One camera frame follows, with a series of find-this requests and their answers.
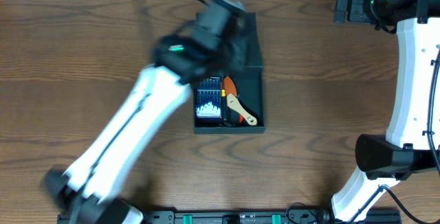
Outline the black gift box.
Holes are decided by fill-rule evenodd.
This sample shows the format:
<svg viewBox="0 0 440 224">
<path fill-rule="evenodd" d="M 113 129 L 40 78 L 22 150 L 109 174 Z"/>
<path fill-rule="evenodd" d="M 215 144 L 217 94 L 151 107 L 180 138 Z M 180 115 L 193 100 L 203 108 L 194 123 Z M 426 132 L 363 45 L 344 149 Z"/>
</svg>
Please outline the black gift box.
<svg viewBox="0 0 440 224">
<path fill-rule="evenodd" d="M 248 35 L 247 64 L 244 71 L 232 74 L 238 92 L 237 98 L 246 111 L 253 115 L 258 124 L 250 126 L 245 120 L 236 127 L 223 127 L 222 118 L 197 118 L 194 110 L 195 134 L 253 134 L 264 133 L 264 94 L 263 94 L 263 59 L 261 56 L 258 33 L 256 29 L 256 14 L 251 12 L 245 18 L 245 30 Z M 194 96 L 194 109 L 196 104 L 196 91 Z M 228 114 L 239 114 L 227 108 Z"/>
</svg>

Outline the small black-handled hammer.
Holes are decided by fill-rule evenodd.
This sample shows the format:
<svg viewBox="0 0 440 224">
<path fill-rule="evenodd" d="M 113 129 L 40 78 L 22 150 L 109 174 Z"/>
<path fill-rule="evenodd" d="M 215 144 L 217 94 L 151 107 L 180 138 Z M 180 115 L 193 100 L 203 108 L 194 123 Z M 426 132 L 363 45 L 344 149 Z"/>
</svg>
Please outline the small black-handled hammer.
<svg viewBox="0 0 440 224">
<path fill-rule="evenodd" d="M 227 114 L 226 117 L 223 119 L 221 125 L 223 127 L 236 127 L 239 123 L 239 116 L 236 114 Z"/>
</svg>

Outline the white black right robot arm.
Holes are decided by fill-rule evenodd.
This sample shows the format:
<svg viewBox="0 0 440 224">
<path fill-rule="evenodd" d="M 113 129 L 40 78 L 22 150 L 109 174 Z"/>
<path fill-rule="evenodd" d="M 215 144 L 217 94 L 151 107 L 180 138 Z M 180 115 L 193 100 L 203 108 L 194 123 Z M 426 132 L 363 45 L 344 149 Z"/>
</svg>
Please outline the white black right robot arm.
<svg viewBox="0 0 440 224">
<path fill-rule="evenodd" d="M 356 168 L 321 223 L 378 222 L 374 204 L 411 175 L 439 169 L 439 0 L 336 0 L 333 20 L 398 38 L 395 103 L 383 135 L 360 135 Z"/>
</svg>

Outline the black yellow screwdriver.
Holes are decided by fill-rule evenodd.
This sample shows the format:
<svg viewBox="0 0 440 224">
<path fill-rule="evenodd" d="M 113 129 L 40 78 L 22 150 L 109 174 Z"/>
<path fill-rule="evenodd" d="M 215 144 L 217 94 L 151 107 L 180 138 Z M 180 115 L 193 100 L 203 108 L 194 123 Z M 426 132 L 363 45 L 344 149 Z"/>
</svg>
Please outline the black yellow screwdriver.
<svg viewBox="0 0 440 224">
<path fill-rule="evenodd" d="M 227 110 L 227 100 L 226 100 L 226 91 L 224 87 L 224 81 L 221 81 L 221 118 L 223 125 L 226 126 L 228 123 L 228 110 Z"/>
</svg>

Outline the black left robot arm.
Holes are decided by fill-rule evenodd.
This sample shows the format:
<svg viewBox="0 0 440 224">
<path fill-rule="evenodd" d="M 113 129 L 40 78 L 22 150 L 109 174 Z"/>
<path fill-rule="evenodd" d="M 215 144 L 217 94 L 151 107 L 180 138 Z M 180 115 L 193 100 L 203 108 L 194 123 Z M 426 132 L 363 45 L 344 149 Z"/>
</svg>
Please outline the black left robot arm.
<svg viewBox="0 0 440 224">
<path fill-rule="evenodd" d="M 127 99 L 95 142 L 65 171 L 45 176 L 63 223 L 143 223 L 145 213 L 119 197 L 139 156 L 184 104 L 194 85 L 247 58 L 244 28 L 223 31 L 191 22 L 161 38 Z"/>
</svg>

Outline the red scraper wooden handle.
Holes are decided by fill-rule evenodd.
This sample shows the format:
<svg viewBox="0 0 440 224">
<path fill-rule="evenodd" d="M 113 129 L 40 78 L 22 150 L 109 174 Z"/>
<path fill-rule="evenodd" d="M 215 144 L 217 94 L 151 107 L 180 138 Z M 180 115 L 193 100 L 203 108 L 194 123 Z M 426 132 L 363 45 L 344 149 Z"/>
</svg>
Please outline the red scraper wooden handle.
<svg viewBox="0 0 440 224">
<path fill-rule="evenodd" d="M 250 126 L 256 126 L 258 124 L 257 119 L 245 110 L 237 98 L 237 87 L 231 77 L 226 76 L 223 79 L 223 88 L 225 90 L 227 107 L 237 112 Z"/>
</svg>

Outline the blue screwdriver bit case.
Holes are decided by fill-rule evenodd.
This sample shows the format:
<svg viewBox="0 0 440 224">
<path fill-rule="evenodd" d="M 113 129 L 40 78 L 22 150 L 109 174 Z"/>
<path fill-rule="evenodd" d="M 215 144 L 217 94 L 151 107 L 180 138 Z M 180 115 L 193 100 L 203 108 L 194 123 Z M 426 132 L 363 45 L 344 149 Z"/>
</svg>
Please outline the blue screwdriver bit case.
<svg viewBox="0 0 440 224">
<path fill-rule="evenodd" d="M 195 114 L 197 118 L 221 117 L 221 79 L 209 77 L 196 88 Z"/>
</svg>

